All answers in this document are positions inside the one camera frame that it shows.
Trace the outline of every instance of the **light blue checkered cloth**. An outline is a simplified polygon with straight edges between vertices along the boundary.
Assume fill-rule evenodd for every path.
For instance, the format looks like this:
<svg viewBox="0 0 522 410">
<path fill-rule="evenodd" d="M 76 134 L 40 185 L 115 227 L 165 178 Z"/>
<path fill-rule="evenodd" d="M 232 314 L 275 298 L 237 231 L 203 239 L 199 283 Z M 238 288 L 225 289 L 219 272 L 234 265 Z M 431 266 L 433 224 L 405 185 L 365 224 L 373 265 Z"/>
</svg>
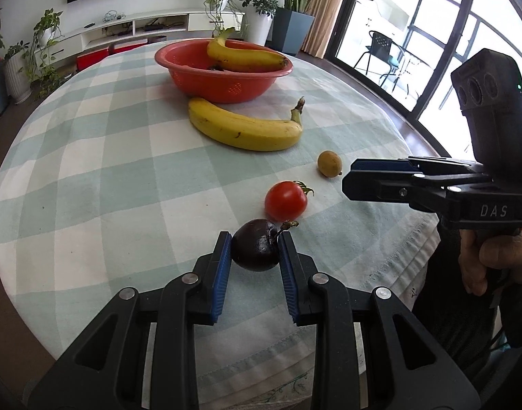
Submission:
<svg viewBox="0 0 522 410">
<path fill-rule="evenodd" d="M 0 169 L 0 276 L 20 316 L 58 357 L 125 286 L 163 287 L 210 253 L 219 231 L 263 217 L 268 189 L 315 190 L 293 229 L 299 252 L 347 286 L 391 287 L 411 306 L 438 235 L 434 215 L 351 202 L 316 170 L 333 150 L 406 157 L 383 111 L 345 83 L 292 59 L 293 73 L 229 109 L 288 119 L 306 98 L 300 142 L 249 152 L 203 136 L 187 97 L 153 60 L 161 45 L 104 59 L 54 92 L 20 130 Z M 231 269 L 223 314 L 197 327 L 203 408 L 281 408 L 311 392 L 315 329 L 287 314 L 279 269 Z"/>
</svg>

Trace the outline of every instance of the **dark clothing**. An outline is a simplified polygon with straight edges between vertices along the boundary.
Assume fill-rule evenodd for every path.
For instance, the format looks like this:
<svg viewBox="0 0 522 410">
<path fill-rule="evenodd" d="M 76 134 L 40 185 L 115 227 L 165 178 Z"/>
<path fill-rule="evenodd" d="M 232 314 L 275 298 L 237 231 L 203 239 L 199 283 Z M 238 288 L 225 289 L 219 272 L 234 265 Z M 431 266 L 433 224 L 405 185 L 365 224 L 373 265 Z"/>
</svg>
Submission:
<svg viewBox="0 0 522 410">
<path fill-rule="evenodd" d="M 438 230 L 441 242 L 429 259 L 413 313 L 476 387 L 483 409 L 522 408 L 521 396 L 519 404 L 511 405 L 522 393 L 516 390 L 522 382 L 522 285 L 507 287 L 500 300 L 503 330 L 514 349 L 490 356 L 496 318 L 496 309 L 490 308 L 492 294 L 478 297 L 466 292 L 458 265 L 460 234 L 441 226 Z M 494 276 L 498 272 L 488 276 L 489 289 L 497 281 Z"/>
</svg>

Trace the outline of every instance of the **hand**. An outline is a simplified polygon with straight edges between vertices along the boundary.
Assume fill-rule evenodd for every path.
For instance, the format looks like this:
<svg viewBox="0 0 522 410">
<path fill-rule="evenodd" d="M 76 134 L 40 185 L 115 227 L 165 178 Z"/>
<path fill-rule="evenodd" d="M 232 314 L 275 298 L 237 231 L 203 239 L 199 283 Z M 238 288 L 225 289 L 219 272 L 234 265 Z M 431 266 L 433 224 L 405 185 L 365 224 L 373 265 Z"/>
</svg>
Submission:
<svg viewBox="0 0 522 410">
<path fill-rule="evenodd" d="M 458 264 L 468 293 L 482 296 L 487 289 L 486 269 L 511 270 L 511 279 L 522 284 L 522 230 L 516 236 L 498 235 L 487 239 L 479 249 L 473 230 L 460 230 Z"/>
</svg>

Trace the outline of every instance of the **red tomato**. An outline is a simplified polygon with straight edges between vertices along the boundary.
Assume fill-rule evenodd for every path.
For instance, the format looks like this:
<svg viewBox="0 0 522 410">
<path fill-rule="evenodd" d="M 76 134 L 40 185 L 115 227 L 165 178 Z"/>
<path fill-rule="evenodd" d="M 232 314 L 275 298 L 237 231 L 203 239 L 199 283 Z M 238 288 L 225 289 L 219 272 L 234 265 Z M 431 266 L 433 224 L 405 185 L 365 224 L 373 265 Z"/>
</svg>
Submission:
<svg viewBox="0 0 522 410">
<path fill-rule="evenodd" d="M 277 183 L 265 197 L 265 211 L 278 222 L 295 220 L 305 211 L 310 191 L 314 192 L 298 181 Z"/>
</svg>

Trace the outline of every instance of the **glass door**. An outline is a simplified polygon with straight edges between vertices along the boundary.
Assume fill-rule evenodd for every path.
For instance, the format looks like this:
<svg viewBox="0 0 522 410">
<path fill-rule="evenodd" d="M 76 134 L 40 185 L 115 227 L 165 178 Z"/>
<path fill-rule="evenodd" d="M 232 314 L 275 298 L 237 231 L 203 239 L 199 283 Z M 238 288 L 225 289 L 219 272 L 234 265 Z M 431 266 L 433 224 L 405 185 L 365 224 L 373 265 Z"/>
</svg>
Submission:
<svg viewBox="0 0 522 410">
<path fill-rule="evenodd" d="M 449 0 L 355 0 L 329 59 L 410 112 L 442 56 L 458 9 Z"/>
<path fill-rule="evenodd" d="M 473 0 L 462 39 L 420 123 L 450 156 L 474 160 L 469 129 L 450 73 L 483 48 L 513 57 L 522 76 L 522 21 L 509 0 Z"/>
</svg>

